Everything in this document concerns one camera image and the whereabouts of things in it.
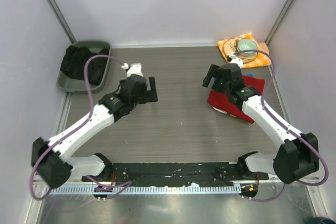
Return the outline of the red t-shirt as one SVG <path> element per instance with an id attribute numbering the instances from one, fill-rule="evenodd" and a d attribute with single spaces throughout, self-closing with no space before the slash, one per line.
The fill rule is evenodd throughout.
<path id="1" fill-rule="evenodd" d="M 244 77 L 244 84 L 246 86 L 253 86 L 260 94 L 263 93 L 265 87 L 265 79 L 258 79 L 255 77 Z M 242 119 L 250 124 L 254 124 L 254 120 L 242 112 L 235 105 L 231 104 L 227 95 L 219 93 L 211 89 L 207 102 L 210 106 L 214 106 L 220 110 L 226 111 L 232 115 L 235 115 L 236 118 Z"/>

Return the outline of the white daisy print t-shirt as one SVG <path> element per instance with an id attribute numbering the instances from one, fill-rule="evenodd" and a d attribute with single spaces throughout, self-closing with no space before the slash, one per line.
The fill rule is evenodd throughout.
<path id="1" fill-rule="evenodd" d="M 216 108 L 216 107 L 214 107 L 214 106 L 213 106 L 212 108 L 213 108 L 215 111 L 219 112 L 219 113 L 227 114 L 227 115 L 236 117 L 235 115 L 232 115 L 232 114 L 230 114 L 230 113 L 228 113 L 228 112 L 226 112 L 226 111 L 220 110 L 220 109 L 218 109 L 218 108 Z"/>

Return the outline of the grey plastic bin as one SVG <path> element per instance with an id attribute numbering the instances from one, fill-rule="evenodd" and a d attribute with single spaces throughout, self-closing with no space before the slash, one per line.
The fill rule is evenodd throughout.
<path id="1" fill-rule="evenodd" d="M 71 46 L 76 46 L 76 47 L 86 46 L 90 49 L 90 51 L 94 53 L 98 53 L 103 48 L 108 48 L 109 49 L 108 55 L 111 55 L 111 45 L 110 43 L 105 42 L 105 41 L 84 40 L 84 41 L 75 42 Z M 102 88 L 104 87 L 106 80 L 107 80 L 110 63 L 111 63 L 111 60 L 107 59 L 107 65 L 106 65 L 106 68 L 103 74 L 103 78 L 102 78 L 101 83 L 98 86 L 89 83 L 91 92 L 97 93 L 101 91 Z M 56 84 L 61 90 L 66 91 L 66 92 L 82 93 L 82 94 L 87 93 L 86 83 L 84 80 L 76 80 L 76 79 L 69 78 L 61 71 L 59 72 Z"/>

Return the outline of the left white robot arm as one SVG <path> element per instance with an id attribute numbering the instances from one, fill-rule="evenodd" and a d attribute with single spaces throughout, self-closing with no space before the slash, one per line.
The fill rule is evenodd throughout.
<path id="1" fill-rule="evenodd" d="M 105 182 L 111 178 L 113 165 L 101 153 L 88 157 L 73 154 L 101 130 L 128 115 L 137 105 L 157 102 L 155 78 L 132 74 L 120 81 L 115 92 L 104 95 L 93 110 L 78 122 L 48 140 L 33 142 L 31 165 L 51 188 L 69 179 L 91 176 Z"/>

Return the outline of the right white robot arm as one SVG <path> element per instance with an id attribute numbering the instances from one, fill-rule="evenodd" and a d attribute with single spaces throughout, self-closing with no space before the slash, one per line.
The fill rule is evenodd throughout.
<path id="1" fill-rule="evenodd" d="M 251 152 L 239 157 L 237 173 L 250 179 L 256 172 L 276 175 L 290 184 L 319 170 L 318 140 L 312 133 L 303 134 L 275 112 L 253 86 L 244 83 L 238 64 L 211 65 L 203 86 L 228 97 L 229 103 L 252 118 L 277 148 L 275 156 Z"/>

